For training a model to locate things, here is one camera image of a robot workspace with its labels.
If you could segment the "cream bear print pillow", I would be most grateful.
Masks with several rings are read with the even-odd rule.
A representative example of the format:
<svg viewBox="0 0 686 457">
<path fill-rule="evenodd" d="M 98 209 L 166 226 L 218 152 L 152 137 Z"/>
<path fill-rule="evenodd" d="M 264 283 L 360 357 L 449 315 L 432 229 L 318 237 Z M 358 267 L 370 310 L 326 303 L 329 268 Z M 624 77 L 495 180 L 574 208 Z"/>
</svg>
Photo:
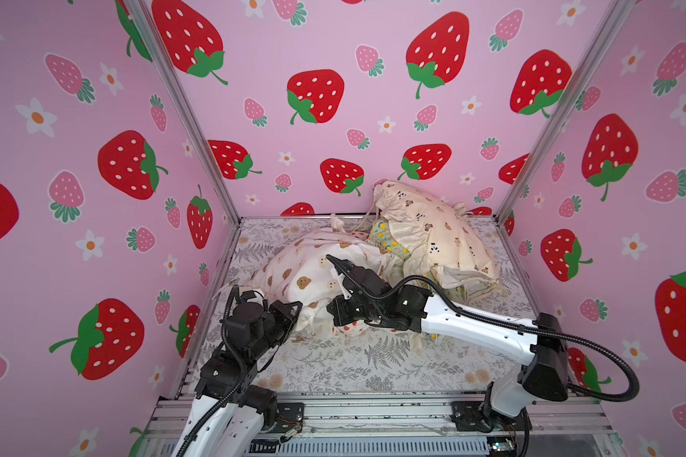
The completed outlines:
<svg viewBox="0 0 686 457">
<path fill-rule="evenodd" d="M 302 339 L 333 338 L 333 316 L 327 305 L 342 293 L 330 254 L 369 268 L 389 283 L 403 278 L 403 261 L 368 240 L 366 232 L 348 230 L 333 217 L 329 226 L 298 236 L 240 284 L 242 291 L 257 291 L 268 302 L 301 302 L 293 333 Z"/>
</svg>

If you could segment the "red strawberry print pillow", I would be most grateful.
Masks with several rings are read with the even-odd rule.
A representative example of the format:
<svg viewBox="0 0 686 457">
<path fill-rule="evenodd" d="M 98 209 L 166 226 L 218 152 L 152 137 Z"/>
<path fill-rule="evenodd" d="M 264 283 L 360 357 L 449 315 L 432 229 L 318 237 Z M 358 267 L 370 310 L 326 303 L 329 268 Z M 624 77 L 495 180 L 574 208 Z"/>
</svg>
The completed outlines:
<svg viewBox="0 0 686 457">
<path fill-rule="evenodd" d="M 350 324 L 343 326 L 333 326 L 333 336 L 334 337 L 354 337 L 362 335 L 364 332 L 369 331 L 372 327 L 367 325 L 363 320 L 354 321 Z"/>
</svg>

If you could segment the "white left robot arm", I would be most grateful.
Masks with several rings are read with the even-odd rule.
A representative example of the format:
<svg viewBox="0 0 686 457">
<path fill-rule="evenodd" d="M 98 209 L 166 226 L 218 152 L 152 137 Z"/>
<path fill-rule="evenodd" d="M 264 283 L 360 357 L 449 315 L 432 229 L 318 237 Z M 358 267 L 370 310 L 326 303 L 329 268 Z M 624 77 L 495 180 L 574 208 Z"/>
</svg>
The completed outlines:
<svg viewBox="0 0 686 457">
<path fill-rule="evenodd" d="M 258 361 L 281 347 L 302 304 L 267 304 L 231 296 L 222 318 L 222 344 L 201 369 L 175 456 L 241 456 L 276 425 L 277 394 L 255 386 Z"/>
</svg>

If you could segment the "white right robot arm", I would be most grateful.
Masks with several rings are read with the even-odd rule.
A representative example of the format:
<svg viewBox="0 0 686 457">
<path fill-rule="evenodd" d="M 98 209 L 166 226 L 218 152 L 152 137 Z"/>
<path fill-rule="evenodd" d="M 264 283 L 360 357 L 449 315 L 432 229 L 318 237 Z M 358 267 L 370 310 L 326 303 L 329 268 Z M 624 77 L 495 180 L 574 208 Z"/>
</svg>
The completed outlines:
<svg viewBox="0 0 686 457">
<path fill-rule="evenodd" d="M 505 317 L 455 304 L 433 280 L 412 275 L 390 286 L 377 273 L 327 257 L 341 288 L 329 304 L 337 327 L 358 321 L 379 329 L 449 336 L 508 357 L 514 367 L 491 382 L 479 411 L 484 420 L 514 419 L 537 401 L 568 399 L 567 350 L 558 322 Z"/>
</svg>

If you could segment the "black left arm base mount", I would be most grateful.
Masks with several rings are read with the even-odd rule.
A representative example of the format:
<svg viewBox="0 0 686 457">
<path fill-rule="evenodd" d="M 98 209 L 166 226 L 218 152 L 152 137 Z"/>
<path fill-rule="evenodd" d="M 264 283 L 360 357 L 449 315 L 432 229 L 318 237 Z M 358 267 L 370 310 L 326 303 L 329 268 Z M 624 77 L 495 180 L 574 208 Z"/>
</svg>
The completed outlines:
<svg viewBox="0 0 686 457">
<path fill-rule="evenodd" d="M 292 437 L 302 432 L 305 404 L 282 402 L 277 393 L 268 388 L 251 386 L 247 393 L 246 405 L 262 416 L 262 433 Z"/>
</svg>

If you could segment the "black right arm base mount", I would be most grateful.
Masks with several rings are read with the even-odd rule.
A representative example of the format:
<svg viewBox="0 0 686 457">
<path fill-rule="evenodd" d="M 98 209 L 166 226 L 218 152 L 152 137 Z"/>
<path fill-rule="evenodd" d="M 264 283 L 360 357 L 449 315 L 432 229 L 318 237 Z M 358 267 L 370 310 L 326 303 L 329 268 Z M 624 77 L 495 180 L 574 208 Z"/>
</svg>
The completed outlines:
<svg viewBox="0 0 686 457">
<path fill-rule="evenodd" d="M 455 401 L 451 405 L 452 422 L 457 431 L 492 434 L 500 431 L 530 431 L 530 422 L 519 414 L 510 418 L 491 411 L 484 401 Z"/>
</svg>

